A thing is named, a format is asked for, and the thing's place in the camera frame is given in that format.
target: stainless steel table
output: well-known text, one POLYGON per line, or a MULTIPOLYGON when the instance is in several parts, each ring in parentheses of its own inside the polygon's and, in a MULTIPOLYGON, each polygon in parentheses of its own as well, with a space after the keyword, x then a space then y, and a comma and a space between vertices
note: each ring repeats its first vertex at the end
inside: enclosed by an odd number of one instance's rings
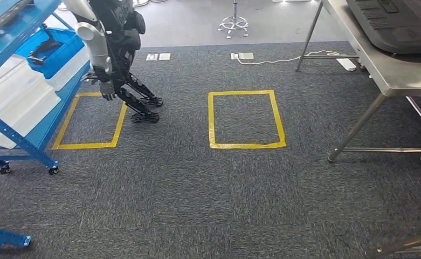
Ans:
POLYGON ((356 52, 356 56, 337 56, 338 58, 359 58, 372 75, 374 82, 380 89, 380 95, 361 116, 356 125, 328 157, 329 162, 335 162, 341 152, 394 152, 421 153, 421 148, 363 148, 346 147, 353 137, 378 110, 387 97, 405 97, 417 113, 421 116, 421 108, 412 97, 421 96, 421 57, 397 58, 394 54, 385 53, 374 47, 364 34, 362 28, 348 8, 346 0, 322 0, 316 12, 312 26, 308 33, 303 53, 299 59, 298 71, 304 59, 336 58, 335 56, 306 56, 316 21, 322 8, 340 24, 348 41, 356 52))

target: white plastic container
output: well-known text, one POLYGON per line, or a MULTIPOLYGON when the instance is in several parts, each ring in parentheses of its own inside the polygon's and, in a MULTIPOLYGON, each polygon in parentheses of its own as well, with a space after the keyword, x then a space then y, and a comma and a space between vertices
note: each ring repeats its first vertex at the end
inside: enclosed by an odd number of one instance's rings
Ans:
POLYGON ((52 78, 46 79, 48 84, 55 91, 61 90, 88 61, 88 49, 84 46, 52 78))
MULTIPOLYGON (((60 98, 43 74, 32 70, 20 56, 12 56, 0 68, 0 119, 26 136, 55 106, 60 98)), ((0 146, 15 143, 0 132, 0 146)))

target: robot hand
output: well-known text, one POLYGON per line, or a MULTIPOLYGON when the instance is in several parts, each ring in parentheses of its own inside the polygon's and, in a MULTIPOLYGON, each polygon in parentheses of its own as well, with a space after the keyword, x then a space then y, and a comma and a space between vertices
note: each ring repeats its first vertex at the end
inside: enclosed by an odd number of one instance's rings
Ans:
POLYGON ((102 94, 102 97, 108 101, 111 101, 113 99, 116 99, 116 95, 115 95, 115 88, 113 87, 113 82, 112 81, 108 81, 108 82, 101 82, 100 85, 100 92, 102 94))

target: humanoid robot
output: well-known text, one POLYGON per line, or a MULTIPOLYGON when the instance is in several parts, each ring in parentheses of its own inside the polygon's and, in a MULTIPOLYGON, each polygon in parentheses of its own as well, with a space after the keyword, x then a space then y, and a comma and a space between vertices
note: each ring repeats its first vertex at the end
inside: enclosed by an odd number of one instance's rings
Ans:
POLYGON ((133 122, 156 123, 159 115, 146 106, 163 104, 133 74, 129 72, 136 50, 140 49, 140 35, 145 33, 145 22, 134 10, 132 0, 64 0, 77 19, 77 35, 89 50, 91 72, 87 79, 100 82, 102 97, 115 96, 136 113, 133 122), (123 86, 129 86, 142 96, 138 99, 123 86))

